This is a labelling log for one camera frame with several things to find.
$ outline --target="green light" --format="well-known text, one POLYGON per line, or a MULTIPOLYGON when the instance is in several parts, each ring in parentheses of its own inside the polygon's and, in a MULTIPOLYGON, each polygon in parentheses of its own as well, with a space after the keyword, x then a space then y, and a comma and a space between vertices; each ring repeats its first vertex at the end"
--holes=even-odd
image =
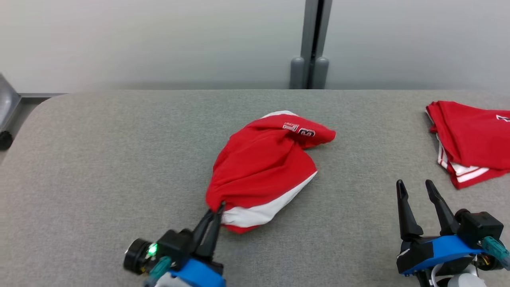
POLYGON ((154 256, 156 254, 157 250, 158 250, 158 244, 157 243, 152 243, 149 246, 149 250, 147 251, 147 255, 154 256))

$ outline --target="floor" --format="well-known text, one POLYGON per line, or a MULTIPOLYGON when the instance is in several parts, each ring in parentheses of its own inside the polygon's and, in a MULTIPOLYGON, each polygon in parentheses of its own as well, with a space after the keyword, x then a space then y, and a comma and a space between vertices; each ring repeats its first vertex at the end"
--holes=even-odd
MULTIPOLYGON (((30 113, 42 102, 46 101, 48 98, 21 98, 21 102, 16 107, 14 114, 11 116, 11 119, 6 125, 6 130, 9 131, 14 140, 16 141, 16 134, 19 129, 25 122, 25 120, 29 117, 30 113)), ((5 155, 9 152, 0 151, 0 164, 4 161, 5 155)))

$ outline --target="red garment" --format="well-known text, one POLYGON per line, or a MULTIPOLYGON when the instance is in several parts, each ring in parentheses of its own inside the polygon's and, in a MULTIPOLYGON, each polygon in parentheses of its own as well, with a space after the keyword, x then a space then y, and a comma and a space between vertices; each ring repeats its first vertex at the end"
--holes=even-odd
POLYGON ((510 172, 510 111, 483 110, 456 102, 427 106, 438 134, 438 163, 464 188, 510 172))
POLYGON ((225 201, 223 223, 243 233, 269 222, 315 176, 303 149, 335 138, 335 131, 289 111, 271 113, 230 137, 213 166, 206 202, 225 201))

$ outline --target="red and white jersey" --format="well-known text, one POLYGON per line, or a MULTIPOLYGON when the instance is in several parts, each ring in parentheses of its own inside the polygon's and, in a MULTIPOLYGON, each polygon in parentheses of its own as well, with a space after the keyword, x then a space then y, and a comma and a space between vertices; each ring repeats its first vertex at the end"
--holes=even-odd
POLYGON ((213 166, 206 202, 236 233, 269 222, 317 174, 303 149, 332 141, 335 131, 290 111, 270 113, 230 137, 213 166))
POLYGON ((440 142, 438 163, 456 188, 510 172, 510 111, 438 101, 427 113, 440 142))

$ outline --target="black rubber foot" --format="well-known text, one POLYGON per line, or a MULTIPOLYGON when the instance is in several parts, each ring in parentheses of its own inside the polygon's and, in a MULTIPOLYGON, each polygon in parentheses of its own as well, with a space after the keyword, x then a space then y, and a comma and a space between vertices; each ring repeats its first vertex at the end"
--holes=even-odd
POLYGON ((0 132, 0 151, 6 151, 12 145, 12 135, 8 131, 0 132))

